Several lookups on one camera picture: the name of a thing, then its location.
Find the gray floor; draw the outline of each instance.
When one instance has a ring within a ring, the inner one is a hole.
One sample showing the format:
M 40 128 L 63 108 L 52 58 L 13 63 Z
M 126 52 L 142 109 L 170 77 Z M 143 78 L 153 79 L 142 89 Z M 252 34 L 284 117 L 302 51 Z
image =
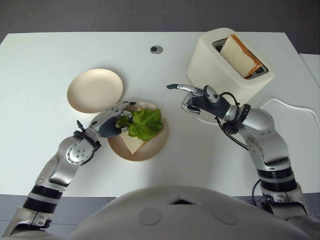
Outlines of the gray floor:
M 298 53 L 319 54 L 319 5 L 319 0 L 0 0 L 0 42 L 8 33 L 203 32 L 228 27 L 285 32 Z M 238 198 L 251 203 L 250 197 Z M 311 215 L 320 218 L 320 193 L 305 198 Z M 0 194 L 0 235 L 25 199 Z M 66 237 L 113 199 L 63 197 L 48 231 Z

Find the white table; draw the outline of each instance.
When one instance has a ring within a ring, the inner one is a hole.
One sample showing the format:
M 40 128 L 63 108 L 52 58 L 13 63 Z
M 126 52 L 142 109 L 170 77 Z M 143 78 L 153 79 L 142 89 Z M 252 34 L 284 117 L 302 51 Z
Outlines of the white table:
M 150 160 L 131 162 L 103 147 L 83 166 L 64 196 L 119 196 L 154 185 L 190 185 L 231 196 L 251 194 L 258 179 L 249 154 L 180 109 L 190 84 L 189 60 L 201 32 L 64 32 L 8 34 L 0 45 L 0 194 L 27 195 L 59 143 L 94 114 L 75 111 L 67 88 L 79 73 L 115 71 L 124 83 L 123 100 L 157 105 L 169 123 L 164 149 Z M 239 33 L 275 68 L 276 77 L 250 101 L 253 107 L 277 97 L 308 107 L 319 117 L 319 88 L 284 33 Z M 161 45 L 160 55 L 149 49 Z M 319 131 L 311 114 L 271 102 L 265 107 L 286 140 L 292 168 L 304 193 L 320 192 Z
M 320 55 L 300 53 L 300 57 L 320 87 Z

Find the green lettuce leaf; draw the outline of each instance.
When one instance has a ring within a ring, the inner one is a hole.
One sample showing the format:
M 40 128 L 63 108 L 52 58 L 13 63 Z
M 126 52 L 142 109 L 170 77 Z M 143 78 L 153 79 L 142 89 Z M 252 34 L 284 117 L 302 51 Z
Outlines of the green lettuce leaf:
M 128 116 L 123 116 L 117 121 L 121 128 L 128 126 L 130 137 L 138 137 L 142 141 L 149 141 L 163 129 L 161 113 L 158 108 L 131 112 L 133 123 L 129 122 Z

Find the empty plate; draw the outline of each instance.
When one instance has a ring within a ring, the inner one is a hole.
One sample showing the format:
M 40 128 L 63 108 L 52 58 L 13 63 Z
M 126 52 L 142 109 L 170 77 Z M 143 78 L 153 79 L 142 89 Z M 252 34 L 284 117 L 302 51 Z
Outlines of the empty plate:
M 92 69 L 78 75 L 70 84 L 67 99 L 75 110 L 93 114 L 117 103 L 123 92 L 120 77 L 107 69 Z
M 157 109 L 155 105 L 147 102 L 137 102 L 135 105 L 129 106 L 126 110 Z M 120 136 L 108 138 L 108 142 L 112 150 L 121 158 L 130 161 L 143 161 L 152 158 L 166 145 L 169 135 L 169 127 L 164 113 L 161 111 L 161 122 L 163 124 L 162 132 L 143 145 L 134 155 L 126 147 Z

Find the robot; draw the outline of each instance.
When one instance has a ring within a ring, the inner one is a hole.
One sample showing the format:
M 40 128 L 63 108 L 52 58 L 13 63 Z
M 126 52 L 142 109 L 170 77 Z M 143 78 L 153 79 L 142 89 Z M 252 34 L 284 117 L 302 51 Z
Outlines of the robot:
M 135 239 L 319 239 L 320 221 L 309 216 L 302 189 L 291 168 L 288 147 L 276 132 L 272 116 L 262 109 L 242 106 L 229 92 L 217 94 L 210 86 L 199 89 L 171 84 L 168 89 L 188 92 L 181 108 L 191 114 L 207 111 L 231 138 L 239 133 L 257 169 L 264 196 L 261 208 L 200 187 L 156 186 L 129 192 L 82 222 L 71 240 Z M 235 105 L 223 96 L 230 95 Z M 35 181 L 3 234 L 4 240 L 60 240 L 45 231 L 55 208 L 77 170 L 101 147 L 99 138 L 127 131 L 117 120 L 135 102 L 121 102 L 98 114 L 86 129 L 64 139 Z

